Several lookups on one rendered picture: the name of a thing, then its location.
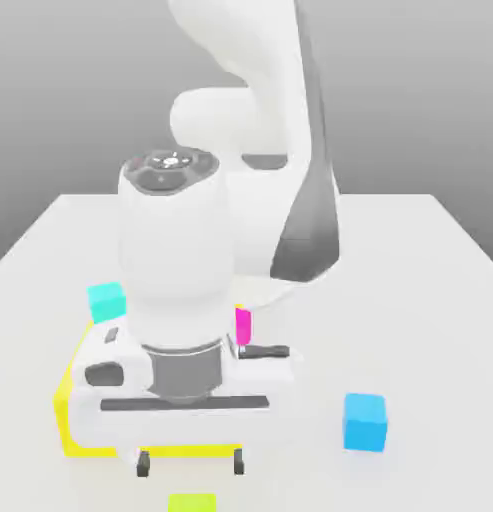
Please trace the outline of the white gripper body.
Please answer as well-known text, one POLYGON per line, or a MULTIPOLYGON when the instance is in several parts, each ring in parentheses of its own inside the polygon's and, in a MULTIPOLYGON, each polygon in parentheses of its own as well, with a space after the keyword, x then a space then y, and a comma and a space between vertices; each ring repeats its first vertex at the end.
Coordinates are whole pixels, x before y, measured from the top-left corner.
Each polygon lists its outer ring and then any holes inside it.
POLYGON ((154 447, 241 445, 274 429, 279 393, 243 388, 189 403, 170 403, 146 390, 77 388, 68 400, 73 441, 125 456, 154 447))

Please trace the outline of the small lime cube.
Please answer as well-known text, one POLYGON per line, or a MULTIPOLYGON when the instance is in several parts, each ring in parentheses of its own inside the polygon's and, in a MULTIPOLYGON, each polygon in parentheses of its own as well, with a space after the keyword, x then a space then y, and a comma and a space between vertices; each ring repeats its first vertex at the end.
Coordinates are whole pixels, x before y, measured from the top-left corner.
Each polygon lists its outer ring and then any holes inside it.
POLYGON ((168 512, 217 512, 217 498, 210 493, 171 494, 168 512))

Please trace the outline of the small magenta cube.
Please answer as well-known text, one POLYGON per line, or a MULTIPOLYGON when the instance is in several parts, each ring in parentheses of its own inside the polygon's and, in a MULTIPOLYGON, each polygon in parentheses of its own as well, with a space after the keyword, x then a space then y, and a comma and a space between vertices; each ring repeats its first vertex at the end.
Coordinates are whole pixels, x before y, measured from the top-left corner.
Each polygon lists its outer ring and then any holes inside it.
POLYGON ((235 307, 236 343, 246 346, 252 338, 252 313, 243 305, 235 307))

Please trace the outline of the small blue cube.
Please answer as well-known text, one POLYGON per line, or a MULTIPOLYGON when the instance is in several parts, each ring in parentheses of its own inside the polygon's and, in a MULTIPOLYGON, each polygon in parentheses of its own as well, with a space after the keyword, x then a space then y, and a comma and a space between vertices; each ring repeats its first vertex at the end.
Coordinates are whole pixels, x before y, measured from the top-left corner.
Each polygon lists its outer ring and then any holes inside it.
POLYGON ((343 446, 381 453, 388 431, 386 400, 381 395, 347 393, 343 409, 343 446))

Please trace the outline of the small cyan cube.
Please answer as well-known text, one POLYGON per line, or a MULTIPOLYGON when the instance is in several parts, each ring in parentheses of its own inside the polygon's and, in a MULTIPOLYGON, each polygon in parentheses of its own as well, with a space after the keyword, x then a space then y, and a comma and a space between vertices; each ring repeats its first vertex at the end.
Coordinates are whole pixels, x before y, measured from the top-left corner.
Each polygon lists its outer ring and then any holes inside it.
POLYGON ((86 292, 94 324, 113 320, 126 314, 126 296, 119 282, 89 286, 86 292))

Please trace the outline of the large yellow box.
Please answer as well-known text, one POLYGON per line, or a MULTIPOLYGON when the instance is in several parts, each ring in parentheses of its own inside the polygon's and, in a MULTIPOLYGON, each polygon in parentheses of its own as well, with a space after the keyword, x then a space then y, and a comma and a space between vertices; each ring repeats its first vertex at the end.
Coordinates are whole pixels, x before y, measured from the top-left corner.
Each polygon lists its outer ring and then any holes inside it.
MULTIPOLYGON (((77 444, 71 436, 68 405, 72 395, 73 380, 71 376, 72 364, 80 347, 93 327, 90 320, 82 333, 75 348, 73 356, 59 382, 53 395, 53 408, 63 453, 69 458, 117 458, 117 452, 112 447, 87 448, 77 444)), ((153 458, 227 458, 234 455, 241 444, 214 444, 214 445, 181 445, 181 446, 142 446, 153 458)))

